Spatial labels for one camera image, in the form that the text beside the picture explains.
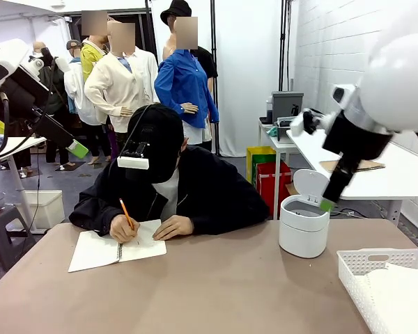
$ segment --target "red bag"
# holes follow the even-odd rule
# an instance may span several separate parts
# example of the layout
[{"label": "red bag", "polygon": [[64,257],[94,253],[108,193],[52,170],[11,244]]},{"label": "red bag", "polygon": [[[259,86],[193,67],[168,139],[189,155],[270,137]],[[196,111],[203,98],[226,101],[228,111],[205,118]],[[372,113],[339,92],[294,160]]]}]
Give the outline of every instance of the red bag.
[{"label": "red bag", "polygon": [[[257,191],[268,205],[271,211],[271,216],[274,215],[274,186],[275,186],[275,171],[276,164],[274,162],[267,162],[257,165]],[[289,192],[285,184],[290,184],[293,181],[293,174],[291,169],[284,163],[280,163],[280,179],[279,179],[279,203],[285,198],[289,197]]]}]

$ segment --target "white brick wall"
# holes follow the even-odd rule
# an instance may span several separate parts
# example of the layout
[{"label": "white brick wall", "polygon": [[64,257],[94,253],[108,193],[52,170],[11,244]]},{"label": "white brick wall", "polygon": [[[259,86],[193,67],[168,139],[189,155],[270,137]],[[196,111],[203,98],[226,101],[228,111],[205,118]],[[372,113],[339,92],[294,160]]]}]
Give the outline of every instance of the white brick wall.
[{"label": "white brick wall", "polygon": [[[304,93],[304,106],[324,113],[338,108],[330,97],[333,85],[357,82],[366,69],[369,52],[380,31],[414,3],[406,0],[296,1],[300,7],[295,90]],[[418,154],[415,134],[401,134],[394,140]],[[403,213],[418,226],[418,199],[405,201]]]}]

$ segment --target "open lid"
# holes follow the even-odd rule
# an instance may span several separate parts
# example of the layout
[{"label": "open lid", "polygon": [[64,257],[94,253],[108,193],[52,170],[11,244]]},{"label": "open lid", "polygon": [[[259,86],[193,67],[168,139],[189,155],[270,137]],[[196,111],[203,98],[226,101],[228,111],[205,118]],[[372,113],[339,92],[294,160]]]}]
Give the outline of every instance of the open lid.
[{"label": "open lid", "polygon": [[294,173],[294,187],[300,195],[321,198],[329,179],[310,169],[299,169]]}]

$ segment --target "mannequin hand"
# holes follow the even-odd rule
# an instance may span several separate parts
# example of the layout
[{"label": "mannequin hand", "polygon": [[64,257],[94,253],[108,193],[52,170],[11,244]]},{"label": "mannequin hand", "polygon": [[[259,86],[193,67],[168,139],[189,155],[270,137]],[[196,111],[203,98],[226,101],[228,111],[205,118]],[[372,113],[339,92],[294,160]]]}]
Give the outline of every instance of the mannequin hand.
[{"label": "mannequin hand", "polygon": [[194,224],[187,217],[172,216],[156,230],[154,240],[169,240],[176,235],[189,235],[194,231]]},{"label": "mannequin hand", "polygon": [[123,106],[123,108],[121,109],[121,117],[132,117],[132,115],[133,115],[133,110],[129,108],[125,108]]},{"label": "mannequin hand", "polygon": [[128,224],[127,218],[124,214],[119,214],[111,221],[110,235],[120,244],[129,242],[138,235],[139,223],[133,218],[130,219],[132,220],[134,230],[132,230]]},{"label": "mannequin hand", "polygon": [[186,102],[181,104],[182,108],[184,109],[184,113],[197,113],[198,106],[193,105],[190,102]]}]

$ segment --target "person's right hand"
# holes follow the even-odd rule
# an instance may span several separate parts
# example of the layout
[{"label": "person's right hand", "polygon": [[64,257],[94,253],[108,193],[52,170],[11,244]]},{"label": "person's right hand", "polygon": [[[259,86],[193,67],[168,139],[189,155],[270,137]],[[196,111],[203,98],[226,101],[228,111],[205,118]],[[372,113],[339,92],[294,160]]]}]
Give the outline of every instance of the person's right hand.
[{"label": "person's right hand", "polygon": [[184,113],[197,113],[198,112],[198,106],[190,103],[190,102],[186,102],[181,104],[182,108],[184,109]]},{"label": "person's right hand", "polygon": [[130,227],[124,214],[119,214],[111,221],[110,235],[120,244],[132,241],[138,235],[139,223],[133,218],[130,219],[132,220],[134,230]]},{"label": "person's right hand", "polygon": [[133,110],[129,108],[125,108],[124,106],[121,109],[121,117],[132,117]]}]

